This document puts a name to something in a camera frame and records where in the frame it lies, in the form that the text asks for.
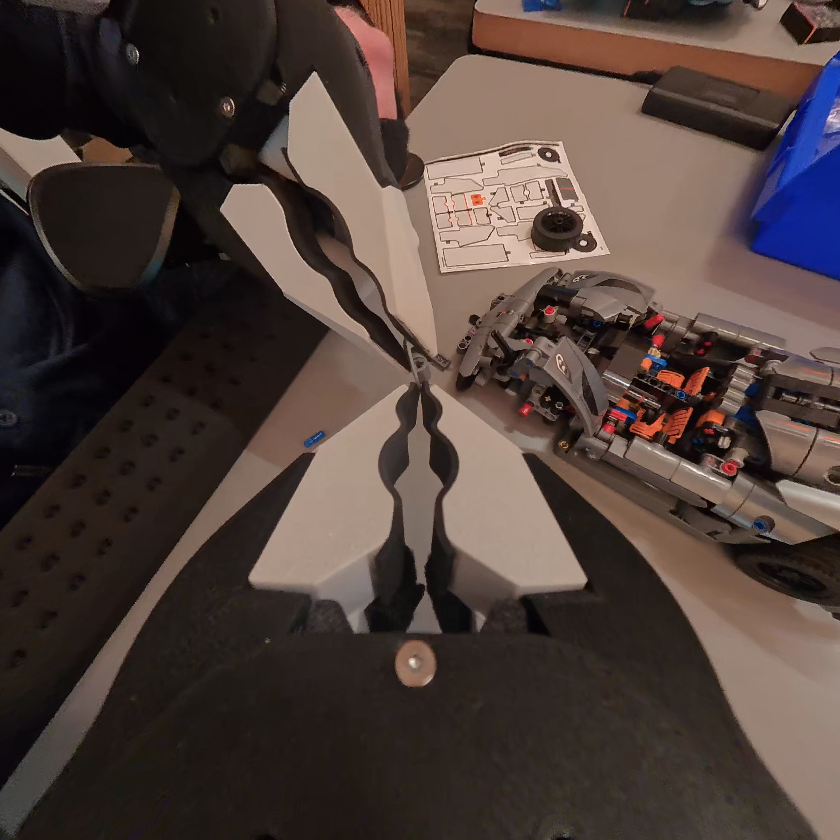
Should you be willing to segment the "wooden partition panel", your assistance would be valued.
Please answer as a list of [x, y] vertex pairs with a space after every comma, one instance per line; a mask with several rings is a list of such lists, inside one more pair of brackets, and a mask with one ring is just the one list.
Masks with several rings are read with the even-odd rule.
[[360, 1], [393, 47], [395, 94], [403, 117], [412, 110], [404, 1]]

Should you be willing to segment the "small grey lego connector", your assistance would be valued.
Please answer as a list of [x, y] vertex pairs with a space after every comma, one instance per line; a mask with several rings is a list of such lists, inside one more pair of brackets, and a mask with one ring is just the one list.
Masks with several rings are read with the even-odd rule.
[[417, 348], [407, 339], [403, 348], [409, 365], [408, 387], [421, 396], [427, 396], [431, 392], [433, 372], [449, 370], [451, 360], [441, 354], [429, 356], [424, 349]]

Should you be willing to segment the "black box with red stripe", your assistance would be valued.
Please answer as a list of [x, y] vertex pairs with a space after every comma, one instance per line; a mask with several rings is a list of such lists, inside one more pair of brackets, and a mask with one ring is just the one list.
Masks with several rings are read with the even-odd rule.
[[790, 2], [780, 25], [800, 45], [839, 42], [839, 1]]

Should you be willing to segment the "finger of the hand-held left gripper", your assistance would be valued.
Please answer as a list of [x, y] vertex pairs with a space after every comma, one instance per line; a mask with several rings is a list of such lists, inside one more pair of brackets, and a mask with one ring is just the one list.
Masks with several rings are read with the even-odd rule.
[[371, 182], [339, 193], [352, 271], [323, 250], [296, 182], [235, 183], [220, 210], [286, 298], [411, 372], [412, 347], [421, 347], [421, 258], [406, 200]]
[[403, 192], [381, 184], [316, 71], [291, 98], [287, 116], [259, 153], [338, 212], [348, 249], [381, 293], [396, 329], [427, 356], [438, 354], [434, 309], [419, 241]]

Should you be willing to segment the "blue plastic bin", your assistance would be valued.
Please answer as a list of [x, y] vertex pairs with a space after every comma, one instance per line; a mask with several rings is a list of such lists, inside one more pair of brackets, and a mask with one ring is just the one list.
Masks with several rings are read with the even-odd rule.
[[751, 250], [839, 279], [839, 55], [786, 127], [751, 213]]

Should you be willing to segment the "black flat box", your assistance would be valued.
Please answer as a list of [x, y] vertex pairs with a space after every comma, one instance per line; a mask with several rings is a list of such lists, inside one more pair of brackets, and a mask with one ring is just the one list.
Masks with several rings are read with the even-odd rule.
[[682, 66], [649, 89], [642, 114], [756, 151], [766, 150], [797, 109], [797, 100]]

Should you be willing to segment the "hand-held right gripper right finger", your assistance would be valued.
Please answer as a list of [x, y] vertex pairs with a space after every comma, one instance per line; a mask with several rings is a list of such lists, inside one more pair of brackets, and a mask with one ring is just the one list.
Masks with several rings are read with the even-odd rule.
[[442, 632], [588, 579], [520, 448], [436, 385], [421, 391], [434, 504], [426, 589]]

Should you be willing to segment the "person's left hand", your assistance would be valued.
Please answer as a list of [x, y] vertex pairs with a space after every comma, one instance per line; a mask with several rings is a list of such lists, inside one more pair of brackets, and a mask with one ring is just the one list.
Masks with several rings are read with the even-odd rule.
[[379, 117], [383, 120], [398, 120], [395, 62], [391, 41], [369, 21], [361, 6], [341, 3], [333, 8], [361, 48], [364, 62], [373, 80]]

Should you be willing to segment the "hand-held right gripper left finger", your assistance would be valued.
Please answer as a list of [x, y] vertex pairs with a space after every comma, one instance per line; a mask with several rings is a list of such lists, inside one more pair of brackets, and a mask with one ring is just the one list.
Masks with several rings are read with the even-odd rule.
[[396, 388], [318, 448], [248, 576], [254, 588], [336, 602], [372, 632], [407, 630], [421, 585], [396, 482], [419, 396]]

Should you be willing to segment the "black lego wheel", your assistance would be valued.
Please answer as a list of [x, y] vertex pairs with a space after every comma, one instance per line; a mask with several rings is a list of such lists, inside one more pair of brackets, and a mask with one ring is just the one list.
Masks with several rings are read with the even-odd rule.
[[563, 206], [546, 206], [532, 220], [530, 239], [535, 248], [560, 253], [575, 249], [583, 235], [584, 220]]

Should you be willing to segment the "black perforated board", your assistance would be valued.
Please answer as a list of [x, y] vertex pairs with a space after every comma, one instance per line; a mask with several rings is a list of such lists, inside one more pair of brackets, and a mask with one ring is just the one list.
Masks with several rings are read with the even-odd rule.
[[326, 332], [231, 280], [2, 530], [2, 784]]

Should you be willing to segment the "grey lego car model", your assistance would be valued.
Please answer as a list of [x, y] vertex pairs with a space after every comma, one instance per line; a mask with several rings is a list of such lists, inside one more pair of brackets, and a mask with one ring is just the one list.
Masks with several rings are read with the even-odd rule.
[[456, 386], [498, 383], [557, 456], [838, 617], [838, 349], [799, 355], [654, 294], [548, 268], [469, 318]]

